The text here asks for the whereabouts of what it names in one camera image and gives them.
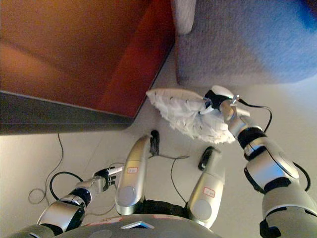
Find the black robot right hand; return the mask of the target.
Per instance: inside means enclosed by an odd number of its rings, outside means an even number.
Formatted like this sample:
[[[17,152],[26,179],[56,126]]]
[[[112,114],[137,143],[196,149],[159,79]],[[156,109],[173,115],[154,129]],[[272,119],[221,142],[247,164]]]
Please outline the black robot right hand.
[[[205,115],[213,110],[219,110],[223,101],[232,100],[234,94],[225,87],[214,85],[203,97],[205,108],[199,111],[200,115]]]

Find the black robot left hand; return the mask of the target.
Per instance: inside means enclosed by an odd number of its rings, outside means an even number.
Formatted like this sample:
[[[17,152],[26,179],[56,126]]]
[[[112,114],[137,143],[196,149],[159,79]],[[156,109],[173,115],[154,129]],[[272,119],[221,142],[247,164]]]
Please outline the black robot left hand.
[[[102,182],[102,191],[108,190],[111,185],[115,184],[116,174],[123,170],[123,166],[119,167],[109,167],[94,173],[93,177],[101,177]]]

